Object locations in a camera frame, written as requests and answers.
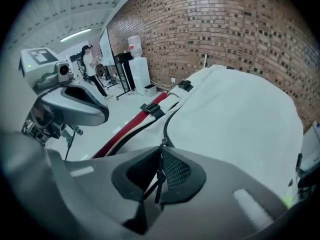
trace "ceiling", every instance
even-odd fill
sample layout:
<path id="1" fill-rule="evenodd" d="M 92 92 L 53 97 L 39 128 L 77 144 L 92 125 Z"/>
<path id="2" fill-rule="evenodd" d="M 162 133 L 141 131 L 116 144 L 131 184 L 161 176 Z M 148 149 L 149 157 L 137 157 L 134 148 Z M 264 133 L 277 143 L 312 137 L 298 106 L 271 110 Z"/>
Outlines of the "ceiling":
<path id="1" fill-rule="evenodd" d="M 126 1 L 29 0 L 8 33 L 4 51 L 18 55 L 22 49 L 49 47 L 59 53 L 98 36 L 105 28 L 108 16 L 114 15 Z M 88 28 L 91 31 L 60 42 L 62 38 Z"/>

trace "whiteboard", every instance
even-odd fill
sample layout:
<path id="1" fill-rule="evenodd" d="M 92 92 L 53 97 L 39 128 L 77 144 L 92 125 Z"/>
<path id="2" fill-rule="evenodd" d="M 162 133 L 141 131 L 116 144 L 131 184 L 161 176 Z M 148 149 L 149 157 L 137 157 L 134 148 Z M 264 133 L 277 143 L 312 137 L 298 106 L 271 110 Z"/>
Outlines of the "whiteboard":
<path id="1" fill-rule="evenodd" d="M 100 63 L 102 63 L 104 66 L 114 65 L 115 61 L 111 52 L 111 46 L 110 46 L 107 28 L 105 28 L 102 34 L 102 37 L 100 39 L 100 47 L 103 54 L 103 58 Z"/>

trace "red strap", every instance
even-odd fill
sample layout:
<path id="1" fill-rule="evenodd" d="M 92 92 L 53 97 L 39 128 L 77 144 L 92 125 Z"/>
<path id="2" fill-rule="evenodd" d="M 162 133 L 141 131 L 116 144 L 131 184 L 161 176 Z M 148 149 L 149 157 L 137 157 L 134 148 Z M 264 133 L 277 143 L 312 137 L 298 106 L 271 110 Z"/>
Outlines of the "red strap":
<path id="1" fill-rule="evenodd" d="M 168 95 L 163 92 L 158 97 L 154 99 L 154 103 L 159 103 L 163 101 Z M 120 131 L 118 131 L 93 157 L 93 158 L 103 158 L 108 151 L 117 143 L 122 136 L 124 136 L 131 129 L 139 125 L 145 118 L 148 116 L 148 113 L 140 111 L 130 122 L 128 122 Z"/>

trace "trash can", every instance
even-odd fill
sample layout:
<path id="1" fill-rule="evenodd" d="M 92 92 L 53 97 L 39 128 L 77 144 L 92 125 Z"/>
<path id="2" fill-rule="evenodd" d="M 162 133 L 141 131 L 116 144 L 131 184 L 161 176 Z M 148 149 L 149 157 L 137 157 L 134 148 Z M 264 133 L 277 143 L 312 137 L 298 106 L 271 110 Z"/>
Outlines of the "trash can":
<path id="1" fill-rule="evenodd" d="M 156 95 L 157 89 L 155 84 L 149 84 L 144 87 L 144 95 L 148 97 L 152 97 Z"/>

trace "black buckle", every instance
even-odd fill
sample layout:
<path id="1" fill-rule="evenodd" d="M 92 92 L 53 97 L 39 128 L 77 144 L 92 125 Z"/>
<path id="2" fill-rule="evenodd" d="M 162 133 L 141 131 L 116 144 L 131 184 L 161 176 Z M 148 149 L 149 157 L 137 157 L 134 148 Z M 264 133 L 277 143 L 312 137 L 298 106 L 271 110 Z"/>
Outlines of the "black buckle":
<path id="1" fill-rule="evenodd" d="M 154 102 L 151 102 L 150 104 L 146 105 L 143 104 L 140 109 L 148 114 L 151 114 L 156 119 L 159 119 L 162 117 L 165 113 L 161 110 L 161 107 Z"/>
<path id="2" fill-rule="evenodd" d="M 182 80 L 180 83 L 178 83 L 178 87 L 186 90 L 187 92 L 190 92 L 193 88 L 189 80 Z"/>

